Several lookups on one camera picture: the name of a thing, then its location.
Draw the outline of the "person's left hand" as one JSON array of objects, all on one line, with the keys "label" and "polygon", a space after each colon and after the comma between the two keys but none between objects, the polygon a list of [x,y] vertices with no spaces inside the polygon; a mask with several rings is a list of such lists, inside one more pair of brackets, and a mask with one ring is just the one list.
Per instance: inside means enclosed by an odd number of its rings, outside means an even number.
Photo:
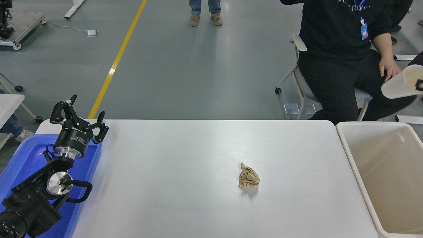
[{"label": "person's left hand", "polygon": [[398,67],[393,56],[382,56],[379,62],[379,70],[384,82],[387,82],[392,77],[395,77],[402,72],[402,69]]}]

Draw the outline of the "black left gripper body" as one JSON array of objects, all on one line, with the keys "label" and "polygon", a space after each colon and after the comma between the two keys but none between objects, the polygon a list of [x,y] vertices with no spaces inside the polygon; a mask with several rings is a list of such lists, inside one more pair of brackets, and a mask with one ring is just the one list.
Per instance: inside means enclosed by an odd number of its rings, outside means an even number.
[{"label": "black left gripper body", "polygon": [[61,132],[53,146],[56,153],[60,153],[65,148],[71,148],[77,151],[78,155],[86,153],[89,144],[89,132],[86,128],[90,125],[87,121],[73,122],[66,120],[61,125]]}]

